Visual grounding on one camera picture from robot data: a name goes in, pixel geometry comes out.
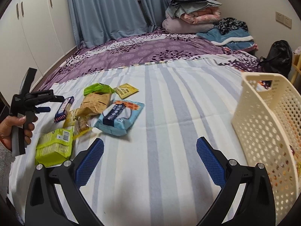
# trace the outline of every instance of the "black bag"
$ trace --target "black bag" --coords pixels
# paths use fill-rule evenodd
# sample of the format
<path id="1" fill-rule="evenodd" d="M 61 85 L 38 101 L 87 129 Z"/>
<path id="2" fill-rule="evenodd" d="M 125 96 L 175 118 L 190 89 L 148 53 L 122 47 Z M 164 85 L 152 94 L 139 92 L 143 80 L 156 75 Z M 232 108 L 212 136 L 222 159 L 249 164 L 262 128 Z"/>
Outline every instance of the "black bag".
<path id="1" fill-rule="evenodd" d="M 267 58 L 261 57 L 262 71 L 266 73 L 278 73 L 288 78 L 290 73 L 293 53 L 290 45 L 285 40 L 274 42 Z"/>

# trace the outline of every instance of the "electrical outlet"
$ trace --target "electrical outlet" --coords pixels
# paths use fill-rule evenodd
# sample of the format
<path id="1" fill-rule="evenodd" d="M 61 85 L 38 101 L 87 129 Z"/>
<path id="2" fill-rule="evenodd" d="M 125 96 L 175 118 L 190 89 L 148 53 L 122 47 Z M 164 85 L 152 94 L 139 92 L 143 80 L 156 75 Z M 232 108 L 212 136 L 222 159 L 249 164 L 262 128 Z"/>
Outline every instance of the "electrical outlet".
<path id="1" fill-rule="evenodd" d="M 288 28 L 292 28 L 292 19 L 290 19 L 289 17 L 284 16 L 283 23 Z"/>
<path id="2" fill-rule="evenodd" d="M 283 24 L 284 23 L 284 15 L 282 13 L 276 12 L 276 21 Z"/>

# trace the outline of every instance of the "blue snack package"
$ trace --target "blue snack package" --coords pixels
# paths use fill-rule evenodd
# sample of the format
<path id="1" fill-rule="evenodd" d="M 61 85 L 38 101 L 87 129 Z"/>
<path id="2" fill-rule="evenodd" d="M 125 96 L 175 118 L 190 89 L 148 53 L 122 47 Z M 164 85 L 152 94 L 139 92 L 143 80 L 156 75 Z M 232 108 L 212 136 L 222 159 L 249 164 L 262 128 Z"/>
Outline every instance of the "blue snack package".
<path id="1" fill-rule="evenodd" d="M 123 136 L 134 124 L 145 104 L 129 100 L 115 100 L 100 115 L 94 127 L 114 136 Z"/>
<path id="2" fill-rule="evenodd" d="M 66 98 L 64 100 L 64 102 L 61 104 L 60 108 L 58 109 L 58 111 L 55 114 L 55 119 L 54 119 L 55 123 L 58 123 L 58 122 L 63 121 L 63 120 L 66 119 L 67 114 L 68 114 L 73 102 L 74 102 L 74 97 L 73 96 L 69 97 L 69 98 Z"/>

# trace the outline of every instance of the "wall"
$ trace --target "wall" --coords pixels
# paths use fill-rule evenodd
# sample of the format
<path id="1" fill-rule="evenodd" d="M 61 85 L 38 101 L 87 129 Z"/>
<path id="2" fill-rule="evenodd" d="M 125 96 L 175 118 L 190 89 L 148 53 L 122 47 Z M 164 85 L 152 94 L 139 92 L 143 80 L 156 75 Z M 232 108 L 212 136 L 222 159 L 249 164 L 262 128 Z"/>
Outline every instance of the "wall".
<path id="1" fill-rule="evenodd" d="M 292 50 L 301 46 L 301 21 L 288 0 L 218 0 L 222 17 L 234 17 L 246 21 L 249 31 L 259 46 L 257 56 L 266 57 L 277 40 L 289 42 Z M 276 22 L 275 12 L 293 20 L 292 29 Z"/>

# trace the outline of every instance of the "blue towel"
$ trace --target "blue towel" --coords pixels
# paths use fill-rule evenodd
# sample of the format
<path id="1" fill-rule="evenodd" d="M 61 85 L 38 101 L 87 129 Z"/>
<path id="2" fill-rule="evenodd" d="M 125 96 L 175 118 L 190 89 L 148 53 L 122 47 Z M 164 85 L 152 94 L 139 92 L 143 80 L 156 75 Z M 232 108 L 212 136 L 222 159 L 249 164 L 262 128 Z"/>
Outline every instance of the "blue towel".
<path id="1" fill-rule="evenodd" d="M 233 51 L 244 50 L 254 46 L 254 41 L 240 41 L 240 42 L 230 42 L 226 44 L 226 47 L 230 48 Z"/>
<path id="2" fill-rule="evenodd" d="M 254 39 L 249 32 L 244 31 L 242 28 L 230 31 L 225 35 L 222 35 L 218 29 L 214 28 L 207 33 L 197 33 L 197 37 L 204 38 L 216 46 L 224 46 L 232 41 L 251 41 Z"/>

